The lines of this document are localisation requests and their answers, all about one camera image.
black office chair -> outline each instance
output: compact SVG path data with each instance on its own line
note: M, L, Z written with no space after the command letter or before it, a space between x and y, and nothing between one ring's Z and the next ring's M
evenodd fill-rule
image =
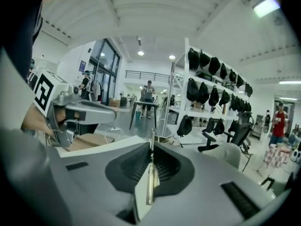
M252 117L252 112L244 112L240 115L238 119L238 128L234 135L231 135L228 132L224 132L227 135L227 142L233 143L238 146L243 146L244 152L248 151L247 145L244 143L244 140L249 135L252 127L254 125L254 119ZM203 152L207 150L215 149L219 146L219 144L212 145L211 142L216 142L216 139L209 135L207 132L203 132L203 136L207 138L206 146L199 146L198 151Z

shelf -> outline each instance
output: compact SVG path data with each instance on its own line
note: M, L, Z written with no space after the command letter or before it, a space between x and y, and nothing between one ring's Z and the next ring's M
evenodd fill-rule
M174 105L170 106L169 109L174 112L180 113L180 108L177 108ZM213 118L213 119L222 118L223 120L237 120L238 119L238 117L236 115L223 115L221 113L202 112L200 109L186 110L185 114L188 116L192 116L192 117Z

white ceiling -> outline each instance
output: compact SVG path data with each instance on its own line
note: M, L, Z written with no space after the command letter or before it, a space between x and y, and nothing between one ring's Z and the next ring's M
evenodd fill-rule
M252 6L259 1L48 0L42 30L71 48L113 37L132 61L170 62L169 55L182 56L189 37L192 45L258 85L301 97L301 86L276 86L301 77L300 43L281 10L256 16ZM137 54L136 36L142 39L143 57Z

ceiling light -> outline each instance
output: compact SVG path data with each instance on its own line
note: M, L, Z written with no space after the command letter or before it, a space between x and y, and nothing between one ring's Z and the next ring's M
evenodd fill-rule
M280 81L279 84L283 84L283 85L301 84L301 81Z
M280 8L276 0L264 0L253 7L256 15L261 18Z
M298 100L296 98L285 98L285 97L279 97L279 99L282 99L282 100Z

black backpack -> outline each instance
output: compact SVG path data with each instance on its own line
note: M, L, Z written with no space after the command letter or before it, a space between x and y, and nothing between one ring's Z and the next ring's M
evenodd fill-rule
M227 76L227 69L224 63L222 63L220 77L224 80Z
M219 119L215 128L213 129L213 133L217 136L217 135L221 135L222 133L224 133L225 131L225 126L222 123L222 119Z
M199 66L201 68L204 68L209 63L210 63L210 58L206 54L203 54L203 51L201 50L201 53L199 55Z
M268 125L269 125L270 121L271 121L271 116L270 116L270 115L267 115L267 116L265 117L265 124L268 124Z
M210 98L209 98L209 105L210 106L216 106L216 104L218 103L219 99L220 99L220 97L218 96L217 88L214 85L213 89L211 91Z
M198 52L196 52L192 48L190 48L189 52L188 52L188 60L189 60L189 69L196 70L198 68L198 64L199 64Z
M198 84L192 78L188 80L187 99L190 101L198 101L199 99Z
M231 82L235 82L235 80L236 80L236 74L232 69L231 69L230 74L229 74L229 79L230 79Z
M177 130L177 134L180 137L188 135L192 130L192 121L191 118L188 115L184 115L179 129Z
M220 61L218 60L217 57L212 57L210 60L210 65L209 65L209 73L211 73L212 75L215 75L216 72L220 69L221 64Z
M200 102L201 104L205 104L206 101L209 99L209 92L204 82L201 83L198 93L199 93L199 97L197 102Z
M237 88L241 87L244 84L244 80L238 75L236 86Z

